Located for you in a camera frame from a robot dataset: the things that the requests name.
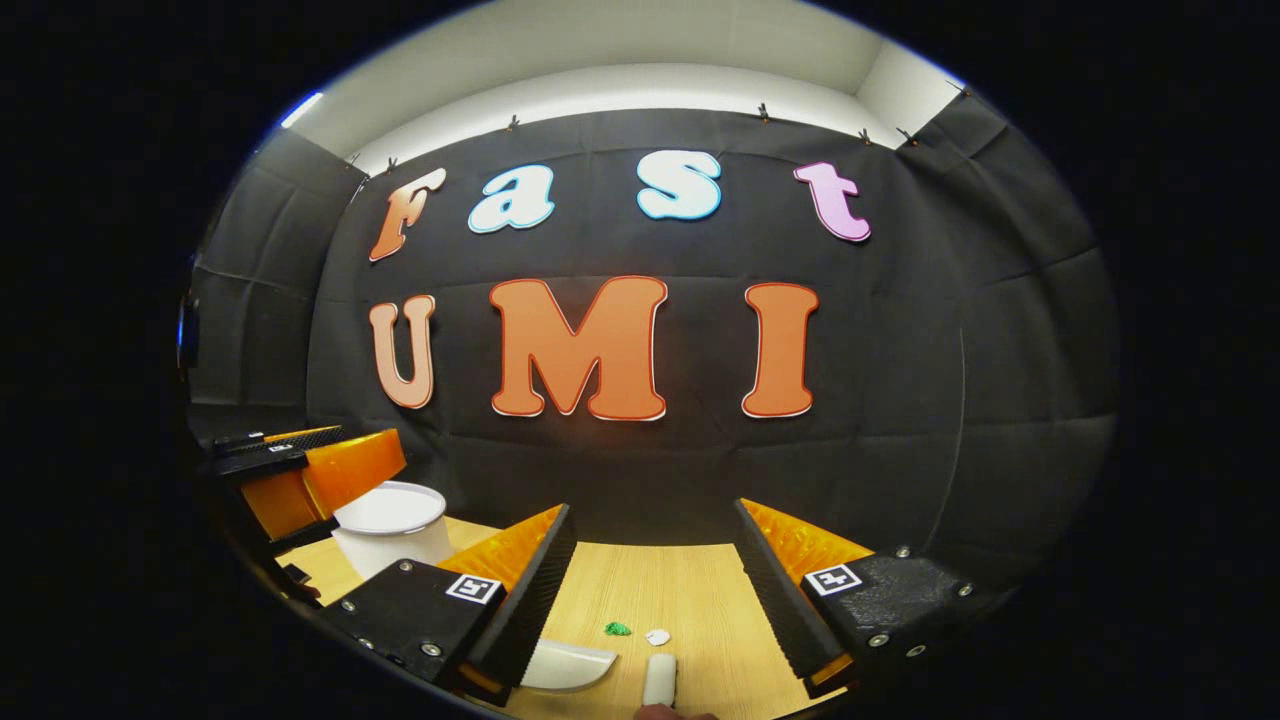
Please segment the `white wall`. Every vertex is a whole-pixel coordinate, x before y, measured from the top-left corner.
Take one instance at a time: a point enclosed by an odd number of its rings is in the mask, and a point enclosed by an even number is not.
[[[521,123],[646,108],[755,114],[760,102],[774,118],[850,136],[865,128],[872,142],[897,147],[904,137],[895,126],[914,132],[956,95],[956,88],[943,82],[945,77],[901,49],[888,54],[882,49],[861,88],[867,91],[865,100],[861,90],[850,96],[740,68],[678,63],[582,68],[511,83],[426,113],[361,147],[355,165],[378,174],[387,169],[388,158],[403,163],[460,140],[502,129],[513,114]]]

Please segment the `small white object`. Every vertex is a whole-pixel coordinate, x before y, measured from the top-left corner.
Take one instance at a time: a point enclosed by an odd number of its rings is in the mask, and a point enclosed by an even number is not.
[[[453,555],[444,507],[431,488],[387,480],[334,511],[333,538],[365,580],[404,557],[435,565]]]
[[[618,653],[607,650],[539,639],[520,687],[553,692],[580,691],[603,678],[617,657]]]
[[[676,656],[650,655],[649,670],[644,678],[644,694],[640,705],[666,705],[676,702]]]

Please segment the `white round container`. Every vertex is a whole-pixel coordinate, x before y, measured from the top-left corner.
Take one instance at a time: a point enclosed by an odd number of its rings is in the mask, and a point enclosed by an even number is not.
[[[366,580],[402,557],[435,565],[453,555],[444,496],[431,488],[387,480],[333,515],[338,547]]]

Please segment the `wooden tabletop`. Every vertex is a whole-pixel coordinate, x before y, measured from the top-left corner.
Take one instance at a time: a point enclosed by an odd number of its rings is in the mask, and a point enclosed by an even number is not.
[[[454,550],[498,530],[445,518]],[[311,575],[329,605],[361,579],[333,538],[279,557]],[[622,623],[630,635],[607,635]],[[653,647],[645,633],[671,633]],[[719,720],[773,719],[815,705],[791,673],[732,544],[649,547],[577,543],[543,638],[618,653],[594,685],[572,693],[516,688],[507,715],[543,719],[630,720],[640,706],[650,655],[676,656],[676,710]],[[835,697],[832,693],[823,701]]]

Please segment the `white ceiling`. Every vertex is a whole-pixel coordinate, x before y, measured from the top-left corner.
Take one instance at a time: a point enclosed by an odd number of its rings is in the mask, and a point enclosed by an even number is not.
[[[498,0],[412,35],[321,88],[292,129],[347,158],[451,102],[598,65],[691,63],[855,95],[882,40],[796,0]]]

